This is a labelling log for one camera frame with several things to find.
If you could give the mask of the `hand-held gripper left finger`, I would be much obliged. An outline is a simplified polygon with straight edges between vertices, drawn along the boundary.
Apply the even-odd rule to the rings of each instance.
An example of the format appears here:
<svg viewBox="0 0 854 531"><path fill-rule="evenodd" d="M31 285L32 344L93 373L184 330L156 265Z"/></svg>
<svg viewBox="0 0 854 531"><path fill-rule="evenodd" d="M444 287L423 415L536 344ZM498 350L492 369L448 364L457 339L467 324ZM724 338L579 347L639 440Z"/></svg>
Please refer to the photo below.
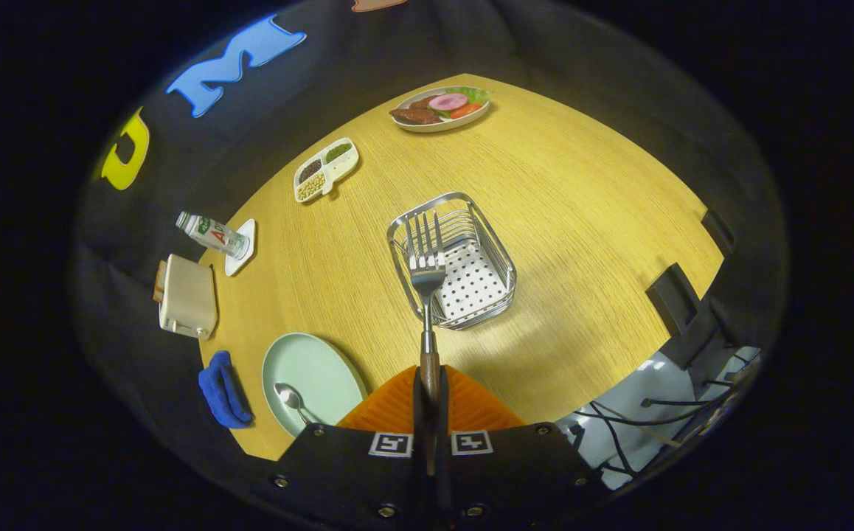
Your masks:
<svg viewBox="0 0 854 531"><path fill-rule="evenodd" d="M249 492L299 530L413 530L430 498L413 421L406 429L311 423L265 461Z"/></svg>

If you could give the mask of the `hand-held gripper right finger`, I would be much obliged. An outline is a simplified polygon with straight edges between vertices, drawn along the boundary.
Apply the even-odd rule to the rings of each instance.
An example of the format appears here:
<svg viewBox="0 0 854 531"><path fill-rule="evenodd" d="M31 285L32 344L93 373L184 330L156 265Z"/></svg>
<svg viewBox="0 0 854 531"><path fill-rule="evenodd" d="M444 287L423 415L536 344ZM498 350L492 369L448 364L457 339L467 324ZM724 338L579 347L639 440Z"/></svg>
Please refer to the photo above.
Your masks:
<svg viewBox="0 0 854 531"><path fill-rule="evenodd" d="M438 445L437 500L454 530L558 530L601 507L608 488L580 453L583 430L515 423L490 391L445 367L444 420Z"/></svg>

